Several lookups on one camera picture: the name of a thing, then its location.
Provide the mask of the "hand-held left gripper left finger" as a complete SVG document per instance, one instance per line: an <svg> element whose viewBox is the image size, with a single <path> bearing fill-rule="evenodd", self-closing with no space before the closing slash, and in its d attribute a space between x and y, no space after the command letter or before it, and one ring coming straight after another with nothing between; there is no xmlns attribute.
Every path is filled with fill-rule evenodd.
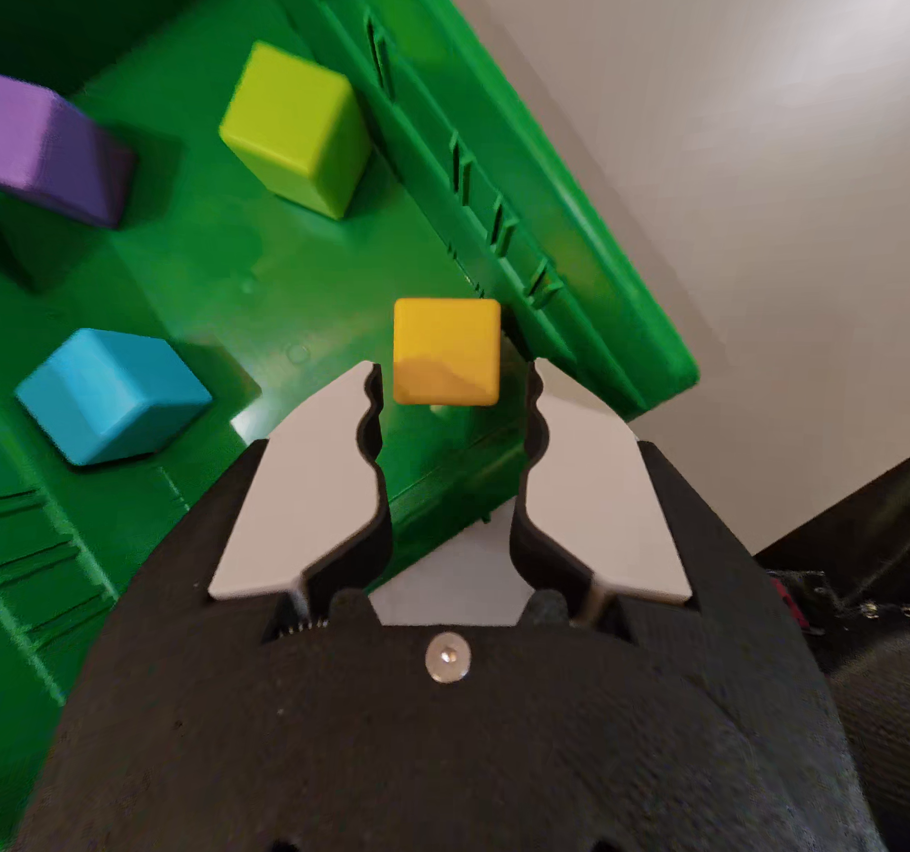
<svg viewBox="0 0 910 852"><path fill-rule="evenodd" d="M336 593L363 589L391 561L391 507L378 465L382 371L360 362L267 438L212 579L217 601L289 596L327 618Z"/></svg>

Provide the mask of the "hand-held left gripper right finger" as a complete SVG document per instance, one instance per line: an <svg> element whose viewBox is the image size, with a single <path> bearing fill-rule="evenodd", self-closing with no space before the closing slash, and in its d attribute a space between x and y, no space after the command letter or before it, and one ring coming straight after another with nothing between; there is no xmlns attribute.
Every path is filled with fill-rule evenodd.
<svg viewBox="0 0 910 852"><path fill-rule="evenodd" d="M631 428L547 359L529 365L526 397L518 574L563 596L575 625L595 625L620 596L685 606L692 587Z"/></svg>

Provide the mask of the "yellow cube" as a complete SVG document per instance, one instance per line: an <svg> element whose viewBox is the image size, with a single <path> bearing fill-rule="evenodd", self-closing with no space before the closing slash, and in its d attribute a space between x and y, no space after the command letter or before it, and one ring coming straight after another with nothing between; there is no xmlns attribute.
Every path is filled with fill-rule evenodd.
<svg viewBox="0 0 910 852"><path fill-rule="evenodd" d="M392 361L396 403L493 406L501 391L501 305L486 298L396 300Z"/></svg>

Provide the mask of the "blue cube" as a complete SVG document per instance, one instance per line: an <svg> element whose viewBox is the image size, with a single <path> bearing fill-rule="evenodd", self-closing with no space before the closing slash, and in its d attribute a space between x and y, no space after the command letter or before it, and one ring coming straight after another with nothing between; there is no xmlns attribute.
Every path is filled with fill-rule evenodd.
<svg viewBox="0 0 910 852"><path fill-rule="evenodd" d="M93 328L68 337L15 395L76 467L155 453L213 401L165 340Z"/></svg>

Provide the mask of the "green plastic bin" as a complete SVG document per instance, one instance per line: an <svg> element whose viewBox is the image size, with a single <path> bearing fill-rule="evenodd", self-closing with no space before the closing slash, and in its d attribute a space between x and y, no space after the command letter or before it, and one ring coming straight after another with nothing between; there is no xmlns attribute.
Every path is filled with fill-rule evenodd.
<svg viewBox="0 0 910 852"><path fill-rule="evenodd" d="M388 576L518 487L526 361L631 421L696 361L451 0L2 0L2 74L131 148L121 224L2 193L2 847L61 711L148 555L245 450L380 363ZM258 40L349 78L375 150L347 215L271 194L218 135ZM402 298L501 307L493 406L393 397ZM168 340L213 404L153 455L77 468L17 385L80 328Z"/></svg>

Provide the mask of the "lime green cube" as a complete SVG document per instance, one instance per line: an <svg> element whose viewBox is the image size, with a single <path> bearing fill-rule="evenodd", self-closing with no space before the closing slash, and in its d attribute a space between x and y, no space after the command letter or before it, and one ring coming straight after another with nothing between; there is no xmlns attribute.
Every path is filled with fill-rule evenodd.
<svg viewBox="0 0 910 852"><path fill-rule="evenodd" d="M273 194L339 221L372 153L348 78L258 40L220 139Z"/></svg>

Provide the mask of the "purple cube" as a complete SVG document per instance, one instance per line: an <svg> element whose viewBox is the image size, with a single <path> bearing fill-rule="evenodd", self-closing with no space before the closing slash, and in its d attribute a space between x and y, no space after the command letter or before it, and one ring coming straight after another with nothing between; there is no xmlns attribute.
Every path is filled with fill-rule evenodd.
<svg viewBox="0 0 910 852"><path fill-rule="evenodd" d="M116 229L136 153L49 88L1 77L1 191L66 218Z"/></svg>

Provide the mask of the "grey desk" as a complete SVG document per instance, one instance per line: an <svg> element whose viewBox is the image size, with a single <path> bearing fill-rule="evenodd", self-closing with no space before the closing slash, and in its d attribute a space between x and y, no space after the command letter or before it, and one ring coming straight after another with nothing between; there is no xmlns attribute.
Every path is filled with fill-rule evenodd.
<svg viewBox="0 0 910 852"><path fill-rule="evenodd" d="M453 0L685 339L634 429L752 553L907 583L909 0Z"/></svg>

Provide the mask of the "person's black clothed legs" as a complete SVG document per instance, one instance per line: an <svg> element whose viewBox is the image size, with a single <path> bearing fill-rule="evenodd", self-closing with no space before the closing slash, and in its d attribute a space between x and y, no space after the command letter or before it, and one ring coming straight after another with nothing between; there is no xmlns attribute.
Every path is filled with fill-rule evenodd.
<svg viewBox="0 0 910 852"><path fill-rule="evenodd" d="M909 461L757 553L836 702L889 850L909 849Z"/></svg>

